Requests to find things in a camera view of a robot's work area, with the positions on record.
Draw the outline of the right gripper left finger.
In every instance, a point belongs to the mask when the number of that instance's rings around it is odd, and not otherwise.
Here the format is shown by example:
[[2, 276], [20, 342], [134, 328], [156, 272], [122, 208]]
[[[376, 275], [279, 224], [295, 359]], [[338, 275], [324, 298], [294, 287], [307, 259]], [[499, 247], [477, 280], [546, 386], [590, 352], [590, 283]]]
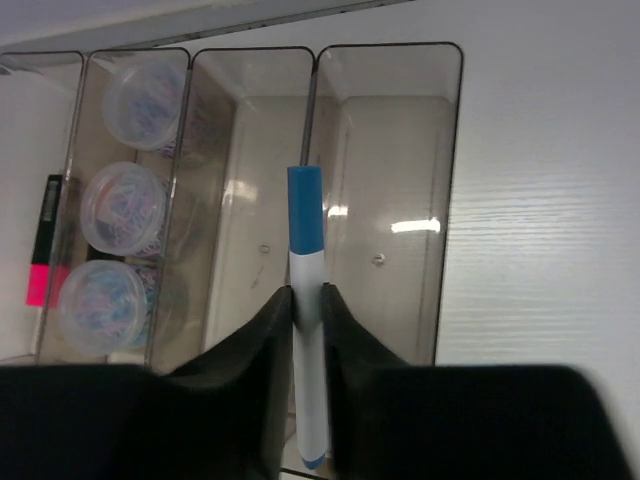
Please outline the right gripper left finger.
[[5, 366], [5, 479], [274, 479], [284, 443], [293, 293], [171, 373]]

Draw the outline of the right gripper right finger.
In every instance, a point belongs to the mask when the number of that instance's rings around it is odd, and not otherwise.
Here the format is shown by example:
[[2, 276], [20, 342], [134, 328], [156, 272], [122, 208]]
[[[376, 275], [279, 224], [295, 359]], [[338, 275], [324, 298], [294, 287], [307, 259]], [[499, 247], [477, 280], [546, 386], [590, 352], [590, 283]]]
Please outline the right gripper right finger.
[[629, 479], [599, 395], [562, 365], [414, 366], [320, 300], [340, 479]]

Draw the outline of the clear paperclip jar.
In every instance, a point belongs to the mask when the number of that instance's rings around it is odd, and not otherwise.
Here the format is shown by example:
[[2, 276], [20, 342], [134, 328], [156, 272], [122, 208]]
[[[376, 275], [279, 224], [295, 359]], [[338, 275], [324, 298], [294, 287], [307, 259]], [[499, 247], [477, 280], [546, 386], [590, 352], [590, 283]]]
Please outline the clear paperclip jar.
[[121, 257], [160, 257], [167, 186], [150, 169], [116, 162], [101, 169], [86, 187], [80, 226], [96, 250]]
[[111, 260], [80, 265], [58, 295], [61, 333], [87, 356], [132, 347], [147, 321], [147, 308], [146, 291], [135, 270]]
[[175, 153], [186, 69], [167, 60], [144, 60], [118, 70], [102, 98], [102, 117], [121, 143], [165, 157]]

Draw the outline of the pink black highlighter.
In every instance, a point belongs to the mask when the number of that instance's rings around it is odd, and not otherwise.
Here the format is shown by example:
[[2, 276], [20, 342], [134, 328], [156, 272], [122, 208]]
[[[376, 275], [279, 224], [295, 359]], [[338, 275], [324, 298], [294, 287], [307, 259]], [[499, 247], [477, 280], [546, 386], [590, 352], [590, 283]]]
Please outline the pink black highlighter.
[[29, 307], [44, 307], [46, 303], [62, 184], [61, 174], [47, 177], [27, 283], [25, 304]]

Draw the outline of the blue cap whiteboard marker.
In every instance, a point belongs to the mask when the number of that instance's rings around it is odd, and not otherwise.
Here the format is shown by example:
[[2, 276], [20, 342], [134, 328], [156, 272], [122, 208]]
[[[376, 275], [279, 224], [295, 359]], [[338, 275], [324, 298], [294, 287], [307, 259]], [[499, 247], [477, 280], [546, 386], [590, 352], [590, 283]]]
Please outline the blue cap whiteboard marker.
[[325, 283], [322, 170], [287, 170], [289, 273], [294, 295], [293, 369], [298, 450], [304, 466], [322, 465], [330, 446], [321, 317]]

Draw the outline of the clear four-compartment organizer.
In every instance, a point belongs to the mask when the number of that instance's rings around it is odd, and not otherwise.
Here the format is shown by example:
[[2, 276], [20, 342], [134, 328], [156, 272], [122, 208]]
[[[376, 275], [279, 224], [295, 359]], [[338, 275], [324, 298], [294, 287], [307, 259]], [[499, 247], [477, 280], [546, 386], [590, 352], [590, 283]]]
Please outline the clear four-compartment organizer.
[[[107, 130], [111, 77], [144, 60], [186, 69], [175, 153]], [[326, 278], [405, 361], [435, 356], [463, 54], [452, 43], [5, 53], [1, 57], [1, 358], [138, 363], [167, 372], [243, 326], [290, 282], [287, 170], [322, 170]], [[167, 186], [156, 260], [94, 249], [86, 187], [132, 162]], [[44, 307], [25, 304], [47, 177], [63, 176]], [[147, 321], [132, 347], [87, 356], [58, 295], [93, 260], [132, 267]]]

